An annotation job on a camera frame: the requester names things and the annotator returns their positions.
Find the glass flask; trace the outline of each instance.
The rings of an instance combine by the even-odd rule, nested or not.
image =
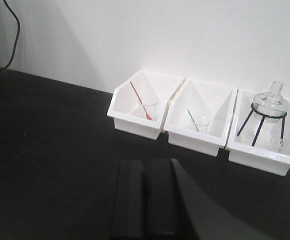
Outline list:
[[[289,102],[281,95],[283,86],[283,83],[274,81],[269,91],[256,94],[253,99],[255,110],[271,117],[283,116],[289,108]],[[262,116],[256,112],[253,112],[253,115],[257,119],[262,118]],[[264,121],[267,123],[277,123],[278,120],[279,119],[265,117]]]

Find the flask neck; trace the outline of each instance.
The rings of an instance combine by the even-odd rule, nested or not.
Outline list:
[[[279,81],[274,81],[271,85],[270,90],[268,91],[273,96],[280,96],[284,84]]]

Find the glass cup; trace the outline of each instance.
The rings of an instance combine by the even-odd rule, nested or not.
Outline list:
[[[157,99],[152,96],[144,96],[138,100],[138,116],[144,119],[156,120]]]
[[[185,128],[202,134],[206,134],[210,124],[210,120],[207,117],[200,115],[194,115],[193,119],[195,123],[192,119],[190,119],[190,122],[186,124]]]
[[[210,124],[210,120],[204,116],[195,116],[195,125],[199,133],[206,134]]]

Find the green stirring rod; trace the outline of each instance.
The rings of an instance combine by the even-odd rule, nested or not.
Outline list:
[[[188,112],[188,114],[189,114],[189,116],[190,116],[191,121],[192,121],[193,124],[195,125],[196,132],[199,132],[199,129],[198,129],[197,126],[196,126],[196,122],[195,122],[195,120],[194,120],[192,114],[190,113],[190,110],[187,109],[187,112]]]

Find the black tripod stand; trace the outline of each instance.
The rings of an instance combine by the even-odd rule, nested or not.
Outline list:
[[[253,140],[253,143],[251,144],[252,147],[254,147],[255,143],[256,143],[256,140],[260,134],[260,131],[261,131],[261,128],[263,126],[263,123],[264,123],[264,120],[265,118],[270,118],[270,119],[282,119],[281,121],[281,131],[280,131],[280,140],[282,141],[283,140],[283,136],[284,136],[284,127],[285,127],[285,117],[287,116],[287,112],[285,112],[285,114],[283,116],[270,116],[270,115],[266,115],[264,113],[261,113],[259,111],[257,111],[255,108],[254,108],[254,105],[253,103],[250,105],[250,112],[247,116],[247,118],[245,119],[243,125],[241,126],[240,130],[238,131],[237,133],[237,136],[239,136],[243,130],[243,128],[245,127],[246,123],[248,122],[248,120],[250,119],[251,115],[253,112],[259,114],[262,116],[261,120],[260,120],[260,123],[259,123],[259,126],[258,126],[258,129],[257,129],[257,132],[256,132],[256,135],[254,137],[254,140]]]

